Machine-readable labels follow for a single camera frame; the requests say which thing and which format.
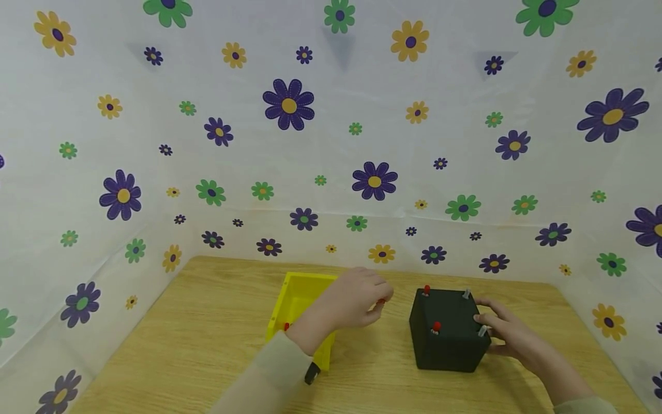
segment floral wall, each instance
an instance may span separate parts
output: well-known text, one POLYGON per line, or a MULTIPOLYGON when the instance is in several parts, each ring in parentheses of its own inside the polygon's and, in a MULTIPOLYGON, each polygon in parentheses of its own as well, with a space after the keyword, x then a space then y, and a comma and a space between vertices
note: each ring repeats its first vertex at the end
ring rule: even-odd
POLYGON ((554 284, 662 412, 660 17, 5 5, 0 399, 69 410, 206 254, 554 284))

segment black cube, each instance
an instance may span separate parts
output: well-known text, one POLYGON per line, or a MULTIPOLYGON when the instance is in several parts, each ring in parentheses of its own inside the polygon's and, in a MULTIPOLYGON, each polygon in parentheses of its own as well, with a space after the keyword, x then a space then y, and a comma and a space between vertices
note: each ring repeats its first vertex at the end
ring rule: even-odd
POLYGON ((474 372, 490 346, 487 332, 479 336, 481 324, 473 320, 478 307, 464 291, 416 290, 409 316, 416 365, 421 370, 474 372), (435 322, 441 323, 434 331, 435 322))

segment yellow container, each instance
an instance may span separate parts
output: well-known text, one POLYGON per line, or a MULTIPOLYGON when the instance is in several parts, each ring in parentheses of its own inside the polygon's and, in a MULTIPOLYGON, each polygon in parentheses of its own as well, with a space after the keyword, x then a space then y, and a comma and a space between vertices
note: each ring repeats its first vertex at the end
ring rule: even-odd
MULTIPOLYGON (((297 318, 312 305, 315 299, 336 279, 336 276, 287 272, 285 281, 273 308, 267 328, 267 342, 277 331, 285 329, 285 323, 292 325, 297 318)), ((322 346, 315 352, 312 361, 322 371, 329 371, 331 346, 336 340, 336 333, 329 335, 322 346)))

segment sleeve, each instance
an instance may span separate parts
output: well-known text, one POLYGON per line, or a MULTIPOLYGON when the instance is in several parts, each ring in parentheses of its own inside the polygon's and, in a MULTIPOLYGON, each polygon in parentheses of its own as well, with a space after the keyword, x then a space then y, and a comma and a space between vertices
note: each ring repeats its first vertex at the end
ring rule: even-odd
POLYGON ((278 331, 209 414, 280 413, 304 384, 311 362, 312 357, 278 331))

